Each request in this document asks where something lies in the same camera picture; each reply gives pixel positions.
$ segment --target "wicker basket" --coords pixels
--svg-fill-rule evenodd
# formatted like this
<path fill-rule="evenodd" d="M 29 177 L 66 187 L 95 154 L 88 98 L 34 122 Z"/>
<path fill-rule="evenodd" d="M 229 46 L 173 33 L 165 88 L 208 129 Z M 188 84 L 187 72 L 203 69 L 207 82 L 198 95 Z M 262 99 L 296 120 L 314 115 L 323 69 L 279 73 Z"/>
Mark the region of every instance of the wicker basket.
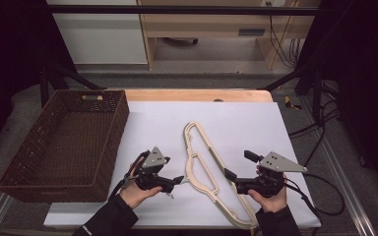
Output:
<path fill-rule="evenodd" d="M 25 203 L 104 202 L 129 115 L 123 90 L 59 90 L 0 180 Z"/>

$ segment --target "floor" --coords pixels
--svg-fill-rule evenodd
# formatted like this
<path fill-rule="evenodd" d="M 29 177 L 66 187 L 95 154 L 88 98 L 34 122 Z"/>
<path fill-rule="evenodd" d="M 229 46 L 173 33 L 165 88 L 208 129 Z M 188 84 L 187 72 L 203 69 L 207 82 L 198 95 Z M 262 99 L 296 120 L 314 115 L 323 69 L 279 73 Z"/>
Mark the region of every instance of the floor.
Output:
<path fill-rule="evenodd" d="M 156 52 L 156 61 L 151 71 L 141 67 L 124 68 L 81 68 L 84 77 L 96 84 L 109 88 L 215 88 L 215 89 L 256 89 L 262 88 L 282 77 L 290 68 L 282 63 L 278 68 L 268 71 L 254 39 L 214 39 L 200 38 L 193 45 L 184 41 L 160 40 Z M 278 103 L 287 131 L 292 133 L 310 125 L 310 97 L 295 96 L 293 92 L 296 80 L 272 91 L 275 102 Z M 79 87 L 69 82 L 71 87 Z M 285 98 L 290 98 L 294 106 L 286 106 Z M 323 102 L 331 97 L 322 96 Z M 22 143 L 33 121 L 40 111 L 39 89 L 37 86 L 17 93 L 13 97 L 14 111 L 8 118 L 0 134 L 0 177 Z M 336 113 L 334 103 L 327 105 L 326 114 L 333 111 L 334 119 L 326 123 L 324 142 L 316 149 L 308 169 L 337 187 L 336 170 L 332 169 L 332 158 L 337 160 L 344 172 L 351 193 L 356 196 L 356 202 L 348 202 L 346 210 L 340 215 L 322 214 L 324 223 L 317 235 L 378 235 L 378 174 L 376 170 L 364 168 L 359 164 L 358 150 L 354 148 L 347 128 L 344 127 L 341 116 Z M 292 138 L 291 142 L 299 163 L 304 163 L 316 146 L 321 129 L 303 136 Z M 312 198 L 318 208 L 335 212 L 341 208 L 339 195 L 332 187 L 318 179 L 305 178 Z M 45 228 L 48 204 L 23 204 L 13 200 L 1 219 L 0 235 L 70 235 L 71 231 L 56 231 Z M 360 213 L 364 217 L 356 220 Z M 358 225 L 364 221 L 366 227 Z M 164 235 L 164 231 L 133 230 L 130 235 Z M 247 235 L 240 230 L 233 231 L 167 231 L 167 235 Z M 311 230 L 304 230 L 303 235 L 311 235 Z"/>

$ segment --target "hand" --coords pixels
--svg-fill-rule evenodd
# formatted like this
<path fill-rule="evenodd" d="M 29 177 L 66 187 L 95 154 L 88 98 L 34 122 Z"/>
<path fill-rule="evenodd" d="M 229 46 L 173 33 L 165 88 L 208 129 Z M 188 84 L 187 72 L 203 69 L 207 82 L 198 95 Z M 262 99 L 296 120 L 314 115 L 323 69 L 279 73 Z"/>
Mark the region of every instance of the hand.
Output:
<path fill-rule="evenodd" d="M 257 166 L 257 174 L 260 174 L 259 166 Z M 255 190 L 249 190 L 248 195 L 262 206 L 264 212 L 278 212 L 287 206 L 286 187 L 283 187 L 277 195 L 265 198 Z"/>
<path fill-rule="evenodd" d="M 131 171 L 130 176 L 134 176 L 134 170 Z M 119 191 L 119 195 L 124 200 L 124 202 L 130 206 L 130 208 L 134 209 L 135 207 L 139 206 L 145 199 L 155 196 L 161 191 L 161 187 L 155 187 L 150 190 L 141 190 L 134 180 L 130 180 L 127 188 L 121 189 Z"/>

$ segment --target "gray floor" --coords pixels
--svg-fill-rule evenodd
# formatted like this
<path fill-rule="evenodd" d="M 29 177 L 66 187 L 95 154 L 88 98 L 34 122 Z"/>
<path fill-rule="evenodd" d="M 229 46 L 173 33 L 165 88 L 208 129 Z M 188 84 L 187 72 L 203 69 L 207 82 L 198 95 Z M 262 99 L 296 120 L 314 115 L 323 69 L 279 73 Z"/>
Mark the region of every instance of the gray floor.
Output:
<path fill-rule="evenodd" d="M 101 86 L 110 88 L 217 88 L 217 89 L 255 89 L 261 88 L 290 71 L 282 65 L 273 71 L 265 69 L 263 58 L 254 40 L 217 40 L 201 38 L 199 44 L 190 45 L 185 42 L 170 42 L 161 40 L 156 52 L 155 67 L 151 71 L 141 68 L 128 67 L 127 70 L 116 71 L 110 68 L 103 74 L 98 70 L 82 70 L 83 76 Z M 72 87 L 79 85 L 69 82 Z M 295 81 L 273 91 L 273 99 L 281 109 L 287 131 L 299 130 L 311 123 L 305 109 L 297 110 L 284 106 L 284 99 L 289 95 L 293 104 L 306 106 L 308 96 L 296 97 L 292 92 Z M 14 111 L 8 118 L 0 134 L 0 177 L 12 156 L 18 150 L 30 126 L 40 110 L 38 86 L 23 90 L 13 97 Z M 331 105 L 327 110 L 335 109 Z M 363 168 L 359 164 L 359 154 L 340 120 L 333 119 L 326 125 L 326 138 L 339 160 L 346 177 L 352 185 L 370 224 L 378 235 L 378 174 L 370 168 Z M 315 146 L 316 133 L 310 133 L 291 140 L 299 163 L 303 163 Z M 311 173 L 336 183 L 336 179 L 327 162 L 327 155 L 322 148 L 318 148 L 308 165 Z M 340 201 L 336 193 L 328 186 L 314 179 L 306 178 L 315 204 L 326 211 L 336 211 Z M 27 235 L 26 230 L 53 232 L 45 228 L 47 204 L 23 204 L 13 200 L 0 226 L 0 235 L 8 235 L 4 230 L 21 229 L 18 235 Z M 351 217 L 352 210 L 338 216 L 322 215 L 324 225 L 318 235 L 364 235 L 358 232 Z M 132 231 L 131 235 L 164 235 L 164 232 Z M 168 235 L 248 235 L 245 231 L 168 231 Z"/>

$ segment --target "white table surface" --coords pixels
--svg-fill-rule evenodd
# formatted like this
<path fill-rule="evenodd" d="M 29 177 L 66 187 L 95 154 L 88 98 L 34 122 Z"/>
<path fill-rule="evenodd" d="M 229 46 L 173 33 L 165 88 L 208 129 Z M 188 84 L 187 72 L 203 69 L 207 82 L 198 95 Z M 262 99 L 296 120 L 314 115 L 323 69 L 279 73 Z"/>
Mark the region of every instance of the white table surface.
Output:
<path fill-rule="evenodd" d="M 275 102 L 181 102 L 130 101 L 130 116 L 118 149 L 110 190 L 123 178 L 130 163 L 143 151 L 159 147 L 171 160 L 159 173 L 165 178 L 185 174 L 187 153 L 183 129 L 189 122 L 198 122 L 208 135 L 226 168 L 240 178 L 256 176 L 256 163 L 243 157 L 248 149 L 267 155 L 275 151 L 297 162 L 282 115 Z M 193 136 L 194 151 L 201 154 L 218 182 L 218 197 L 235 211 L 240 219 L 248 219 L 229 184 L 218 170 L 197 132 Z M 195 176 L 211 186 L 200 163 L 194 163 Z M 303 176 L 286 173 L 310 198 Z M 196 191 L 190 183 L 175 186 L 173 198 L 160 193 L 145 200 L 134 211 L 139 217 L 135 228 L 234 228 L 211 199 Z M 260 205 L 247 196 L 256 210 Z M 299 194 L 288 189 L 287 203 L 300 228 L 320 227 L 317 217 Z M 88 221 L 103 203 L 54 203 L 44 225 L 56 228 L 78 227 Z"/>

